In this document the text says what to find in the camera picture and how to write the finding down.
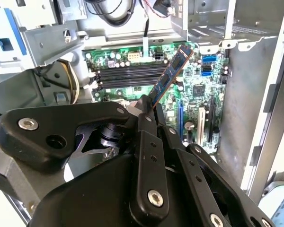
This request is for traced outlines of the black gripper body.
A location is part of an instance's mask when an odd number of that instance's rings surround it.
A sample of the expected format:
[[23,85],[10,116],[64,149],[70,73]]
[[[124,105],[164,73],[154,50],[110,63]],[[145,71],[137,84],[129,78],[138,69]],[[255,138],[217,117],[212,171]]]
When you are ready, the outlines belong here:
[[120,155],[57,187],[34,227],[206,227],[208,212],[162,155]]

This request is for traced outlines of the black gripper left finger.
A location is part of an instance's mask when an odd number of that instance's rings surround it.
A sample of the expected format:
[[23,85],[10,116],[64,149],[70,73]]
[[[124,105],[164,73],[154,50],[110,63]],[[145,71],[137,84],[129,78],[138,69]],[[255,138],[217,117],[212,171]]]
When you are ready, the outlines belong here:
[[15,109],[0,117],[0,190],[32,217],[48,193],[100,164],[150,154],[164,157],[164,144],[147,96],[133,109],[100,102]]

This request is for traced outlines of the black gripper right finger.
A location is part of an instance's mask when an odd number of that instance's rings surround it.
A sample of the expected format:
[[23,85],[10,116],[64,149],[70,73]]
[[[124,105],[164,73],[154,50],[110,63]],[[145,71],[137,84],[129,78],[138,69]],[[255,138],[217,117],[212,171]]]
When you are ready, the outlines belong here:
[[156,121],[164,155],[176,169],[183,203],[195,227],[273,227],[274,223],[206,152],[195,144],[185,147],[179,134],[166,125],[161,104]]

